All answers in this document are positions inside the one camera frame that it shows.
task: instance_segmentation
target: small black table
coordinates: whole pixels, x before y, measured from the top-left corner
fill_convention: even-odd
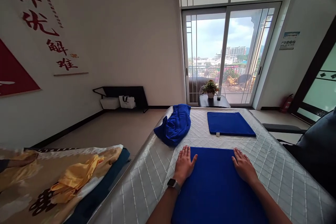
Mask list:
[[[225,96],[221,96],[220,100],[217,100],[217,95],[213,97],[213,99],[209,99],[208,95],[202,94],[198,99],[199,107],[227,107],[231,108]]]

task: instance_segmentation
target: folded blue towel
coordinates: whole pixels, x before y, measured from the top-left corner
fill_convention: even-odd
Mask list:
[[[154,133],[168,146],[176,147],[190,129],[190,109],[187,104],[174,105],[172,115],[162,120],[162,124],[154,129]]]
[[[190,147],[198,155],[178,195],[172,224],[268,223],[263,207],[236,172],[233,150]]]
[[[254,137],[256,134],[239,112],[216,113],[208,112],[210,134],[219,132],[221,135]]]

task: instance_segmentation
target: wall sign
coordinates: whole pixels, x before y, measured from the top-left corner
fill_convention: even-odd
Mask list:
[[[39,86],[0,40],[0,97],[36,90]]]
[[[54,76],[88,73],[83,59],[67,40],[64,25],[51,0],[10,2],[18,13],[18,22],[30,31]]]
[[[299,31],[285,32],[279,50],[294,50]]]

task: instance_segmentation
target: massage table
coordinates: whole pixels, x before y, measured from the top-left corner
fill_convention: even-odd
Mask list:
[[[163,117],[169,117],[172,112],[173,107],[170,107]],[[239,112],[257,136],[211,135],[207,112]],[[251,160],[260,181],[293,223],[329,222],[336,207],[335,200],[249,110],[192,107],[190,118],[191,128],[176,148],[166,146],[154,132],[148,136],[89,223],[144,224],[167,188],[184,145],[225,149],[238,147]]]

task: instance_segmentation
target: flower pot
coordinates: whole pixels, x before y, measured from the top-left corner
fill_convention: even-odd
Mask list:
[[[209,98],[209,99],[213,99],[214,96],[215,96],[215,93],[208,93],[208,98]]]

